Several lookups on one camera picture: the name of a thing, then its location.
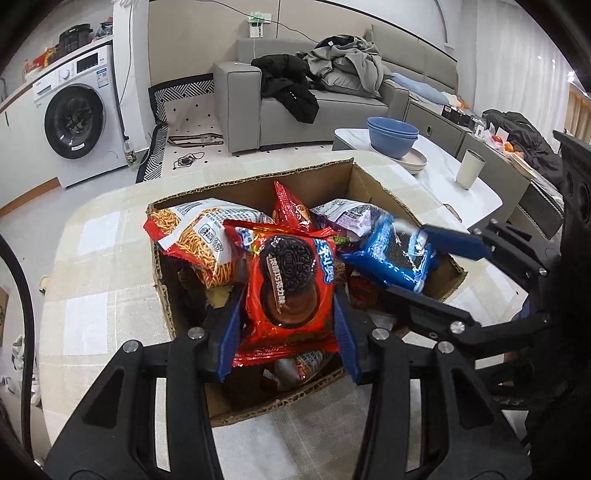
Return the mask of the purple silver snack bag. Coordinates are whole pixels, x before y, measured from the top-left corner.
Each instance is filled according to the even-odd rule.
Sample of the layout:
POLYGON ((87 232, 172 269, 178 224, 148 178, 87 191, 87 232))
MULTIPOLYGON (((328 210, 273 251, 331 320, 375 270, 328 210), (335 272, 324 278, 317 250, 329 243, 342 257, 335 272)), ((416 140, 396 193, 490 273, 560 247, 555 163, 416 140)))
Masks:
POLYGON ((379 225, 393 216, 376 205, 349 199, 334 199, 311 208, 318 224, 331 227, 352 241, 369 238, 379 225))

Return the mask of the red oreo cookie pack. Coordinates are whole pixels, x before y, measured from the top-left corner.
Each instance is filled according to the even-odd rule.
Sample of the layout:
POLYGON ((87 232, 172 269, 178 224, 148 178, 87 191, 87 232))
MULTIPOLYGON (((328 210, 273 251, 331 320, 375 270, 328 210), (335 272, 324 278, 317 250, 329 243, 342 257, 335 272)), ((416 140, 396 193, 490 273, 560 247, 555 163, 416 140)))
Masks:
POLYGON ((311 351, 335 353, 335 231, 225 220, 245 256, 242 334, 233 365, 266 364, 311 351))

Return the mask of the dark jacket on bench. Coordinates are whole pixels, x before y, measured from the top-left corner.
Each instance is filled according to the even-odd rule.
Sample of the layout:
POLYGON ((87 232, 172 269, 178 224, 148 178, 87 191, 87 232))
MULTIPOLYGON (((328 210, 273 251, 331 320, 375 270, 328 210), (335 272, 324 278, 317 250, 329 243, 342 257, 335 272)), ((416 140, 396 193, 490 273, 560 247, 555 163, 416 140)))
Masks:
POLYGON ((524 154, 525 161, 557 190, 563 186, 563 161, 542 134, 521 113, 485 110, 482 114, 487 125, 502 128, 516 151, 524 154))

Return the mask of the grey sofa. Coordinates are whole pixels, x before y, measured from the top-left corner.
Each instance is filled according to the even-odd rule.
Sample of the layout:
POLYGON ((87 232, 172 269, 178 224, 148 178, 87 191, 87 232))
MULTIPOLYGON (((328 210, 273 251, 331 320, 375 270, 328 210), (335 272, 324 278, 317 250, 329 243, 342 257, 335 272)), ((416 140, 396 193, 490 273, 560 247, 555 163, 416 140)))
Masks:
MULTIPOLYGON (((399 27, 378 23, 366 30, 384 64, 439 91, 458 89, 457 60, 431 43, 399 27)), ((329 142, 336 129, 363 128, 372 116, 403 119, 410 94, 393 82, 384 83, 377 98, 311 90, 318 100, 318 115, 301 123, 274 98, 262 94, 263 73, 250 61, 256 56, 296 54, 314 48, 294 39, 239 39, 238 59, 214 65, 214 111, 228 151, 238 154, 281 145, 329 142)))

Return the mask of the red white noodle snack bag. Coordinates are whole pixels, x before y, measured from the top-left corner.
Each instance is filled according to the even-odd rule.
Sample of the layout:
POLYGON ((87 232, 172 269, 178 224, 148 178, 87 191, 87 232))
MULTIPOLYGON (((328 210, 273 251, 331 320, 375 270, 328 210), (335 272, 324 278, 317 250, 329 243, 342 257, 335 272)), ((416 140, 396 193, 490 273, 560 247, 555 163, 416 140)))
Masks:
POLYGON ((225 220, 273 221, 259 210, 207 198, 155 210, 147 215, 143 228, 163 254, 187 261, 204 286, 211 289, 235 279, 238 255, 226 236, 225 220))

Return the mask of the blue oreo cookie pack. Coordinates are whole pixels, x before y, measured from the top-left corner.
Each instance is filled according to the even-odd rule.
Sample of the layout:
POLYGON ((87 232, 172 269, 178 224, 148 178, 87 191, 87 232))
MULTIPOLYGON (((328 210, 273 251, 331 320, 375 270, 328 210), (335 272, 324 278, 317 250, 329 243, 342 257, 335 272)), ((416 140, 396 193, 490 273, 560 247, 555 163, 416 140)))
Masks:
POLYGON ((410 223, 383 214, 359 248, 342 253, 342 261, 363 276, 387 287, 421 294, 436 251, 428 235, 410 223))

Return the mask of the white green sneaker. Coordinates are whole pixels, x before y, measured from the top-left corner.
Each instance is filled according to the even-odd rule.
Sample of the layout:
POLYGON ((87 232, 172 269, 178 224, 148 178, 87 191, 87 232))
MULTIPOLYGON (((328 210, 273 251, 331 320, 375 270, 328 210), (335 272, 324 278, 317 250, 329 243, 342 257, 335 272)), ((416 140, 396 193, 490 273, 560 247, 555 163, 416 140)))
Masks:
MULTIPOLYGON (((13 373, 8 376, 1 376, 1 390, 3 392, 19 396, 21 394, 22 378, 25 366, 25 337, 23 334, 19 335, 12 343, 11 362, 13 373)), ((41 405, 37 359, 34 359, 33 361, 30 403, 34 407, 39 407, 41 405)))

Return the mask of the white marble coffee table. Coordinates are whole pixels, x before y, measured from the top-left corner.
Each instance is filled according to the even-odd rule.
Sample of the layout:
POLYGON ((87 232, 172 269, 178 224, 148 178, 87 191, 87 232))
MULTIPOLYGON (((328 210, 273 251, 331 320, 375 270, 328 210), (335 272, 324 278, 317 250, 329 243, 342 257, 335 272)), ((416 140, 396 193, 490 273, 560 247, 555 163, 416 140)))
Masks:
POLYGON ((373 150, 366 129, 335 130, 334 148, 352 149, 360 166, 423 224, 467 231, 503 206, 501 197, 481 179, 468 190, 457 184, 460 162, 424 137, 414 145, 427 159, 417 175, 373 150))

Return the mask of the grey clothes pile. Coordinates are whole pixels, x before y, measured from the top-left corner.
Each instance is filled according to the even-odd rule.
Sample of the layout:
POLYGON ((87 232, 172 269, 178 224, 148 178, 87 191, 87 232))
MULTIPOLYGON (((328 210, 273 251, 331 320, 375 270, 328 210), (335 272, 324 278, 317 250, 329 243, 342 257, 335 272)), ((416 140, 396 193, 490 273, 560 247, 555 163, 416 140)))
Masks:
POLYGON ((311 80, 325 91, 377 99, 391 76, 375 43, 354 35, 327 37, 301 58, 311 80))

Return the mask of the blue stacked bowls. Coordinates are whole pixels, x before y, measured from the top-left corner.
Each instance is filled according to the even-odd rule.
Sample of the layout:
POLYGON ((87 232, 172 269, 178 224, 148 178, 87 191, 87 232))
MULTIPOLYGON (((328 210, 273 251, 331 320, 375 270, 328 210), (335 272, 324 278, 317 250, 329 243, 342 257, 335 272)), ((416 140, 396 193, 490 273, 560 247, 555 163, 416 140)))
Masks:
POLYGON ((389 117, 370 117, 367 126, 374 150, 394 159, 409 153, 419 137, 414 125, 389 117))

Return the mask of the light blue pillow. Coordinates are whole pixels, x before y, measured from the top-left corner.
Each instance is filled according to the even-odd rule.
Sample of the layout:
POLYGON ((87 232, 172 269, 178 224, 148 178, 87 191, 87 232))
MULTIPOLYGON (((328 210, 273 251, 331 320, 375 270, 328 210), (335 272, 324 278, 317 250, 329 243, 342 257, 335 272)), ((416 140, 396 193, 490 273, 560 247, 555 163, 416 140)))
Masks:
POLYGON ((449 99, 427 83, 410 79, 400 73, 393 73, 391 79, 401 87, 419 95, 420 97, 438 105, 449 105, 449 99))

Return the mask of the white curtain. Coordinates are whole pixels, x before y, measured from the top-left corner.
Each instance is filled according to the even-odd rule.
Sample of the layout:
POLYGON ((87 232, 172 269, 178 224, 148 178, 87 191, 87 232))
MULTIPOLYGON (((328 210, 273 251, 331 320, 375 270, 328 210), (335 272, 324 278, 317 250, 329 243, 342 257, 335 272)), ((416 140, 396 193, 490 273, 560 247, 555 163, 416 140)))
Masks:
POLYGON ((478 1, 475 47, 477 110, 520 113, 540 132, 564 127, 571 66, 523 8, 478 1))

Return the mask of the brown SF cardboard box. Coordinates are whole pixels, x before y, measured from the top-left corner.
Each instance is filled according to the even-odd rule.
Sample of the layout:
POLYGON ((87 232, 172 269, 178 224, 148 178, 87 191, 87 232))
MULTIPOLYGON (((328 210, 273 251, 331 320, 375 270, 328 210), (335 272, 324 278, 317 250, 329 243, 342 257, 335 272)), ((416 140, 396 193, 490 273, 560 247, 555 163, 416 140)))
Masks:
POLYGON ((172 419, 233 424, 342 376, 346 309, 384 286, 444 300, 465 279, 353 158, 151 203, 143 225, 173 338, 172 419))

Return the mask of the white cup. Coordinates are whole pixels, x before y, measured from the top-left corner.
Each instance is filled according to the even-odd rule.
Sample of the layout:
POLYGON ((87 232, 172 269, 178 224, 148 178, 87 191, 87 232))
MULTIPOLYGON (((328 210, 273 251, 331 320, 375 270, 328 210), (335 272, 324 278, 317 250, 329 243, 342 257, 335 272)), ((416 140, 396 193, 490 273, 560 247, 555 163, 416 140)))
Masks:
POLYGON ((456 183, 463 189, 469 190, 475 183, 485 164, 486 160, 481 155, 468 149, 464 154, 458 170, 456 183))

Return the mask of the red cone snack bag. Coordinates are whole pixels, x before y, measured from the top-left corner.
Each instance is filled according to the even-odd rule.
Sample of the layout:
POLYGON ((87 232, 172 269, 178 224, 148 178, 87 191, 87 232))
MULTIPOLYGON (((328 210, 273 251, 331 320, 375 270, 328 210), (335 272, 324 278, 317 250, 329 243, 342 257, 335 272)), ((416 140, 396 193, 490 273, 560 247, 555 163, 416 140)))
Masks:
POLYGON ((315 224, 311 219, 310 211, 300 198, 279 181, 274 181, 273 187, 276 192, 276 203, 273 206, 274 222, 304 232, 313 231, 315 224))

